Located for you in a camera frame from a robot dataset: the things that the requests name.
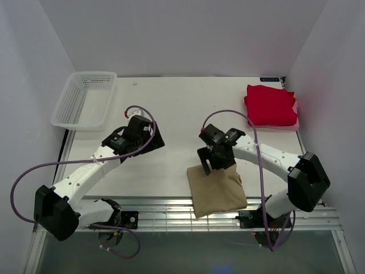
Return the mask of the beige t shirt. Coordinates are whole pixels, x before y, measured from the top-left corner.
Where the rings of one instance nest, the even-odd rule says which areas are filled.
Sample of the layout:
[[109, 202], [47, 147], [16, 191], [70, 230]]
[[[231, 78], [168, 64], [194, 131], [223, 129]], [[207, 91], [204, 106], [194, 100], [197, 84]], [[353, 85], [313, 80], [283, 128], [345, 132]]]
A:
[[209, 175], [202, 166], [187, 169], [196, 218], [247, 207], [247, 197], [236, 168], [234, 164], [227, 169], [212, 170]]

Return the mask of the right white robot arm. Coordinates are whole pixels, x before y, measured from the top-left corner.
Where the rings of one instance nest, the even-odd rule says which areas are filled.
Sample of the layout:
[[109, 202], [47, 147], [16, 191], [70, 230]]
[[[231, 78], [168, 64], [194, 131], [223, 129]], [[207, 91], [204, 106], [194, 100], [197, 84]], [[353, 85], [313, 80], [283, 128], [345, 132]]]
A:
[[197, 153], [206, 175], [213, 170], [226, 170], [239, 159], [256, 164], [287, 183], [286, 190], [270, 195], [254, 214], [265, 227], [296, 209], [313, 211], [330, 186], [319, 158], [311, 152], [304, 155], [284, 152], [257, 144], [251, 136], [236, 128], [223, 132], [212, 124], [202, 129], [199, 137], [205, 147]]

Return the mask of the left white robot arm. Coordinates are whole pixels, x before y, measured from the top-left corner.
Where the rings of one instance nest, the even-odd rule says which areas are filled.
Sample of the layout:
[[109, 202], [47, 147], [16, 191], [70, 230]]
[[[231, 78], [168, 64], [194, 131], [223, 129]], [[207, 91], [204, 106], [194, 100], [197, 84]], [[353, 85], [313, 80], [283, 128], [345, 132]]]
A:
[[102, 141], [89, 163], [51, 188], [37, 189], [34, 220], [59, 241], [68, 239], [79, 227], [117, 227], [121, 224], [121, 206], [117, 202], [105, 198], [86, 201], [84, 196], [126, 159], [164, 145], [156, 122], [141, 115], [131, 116], [128, 126], [117, 128]]

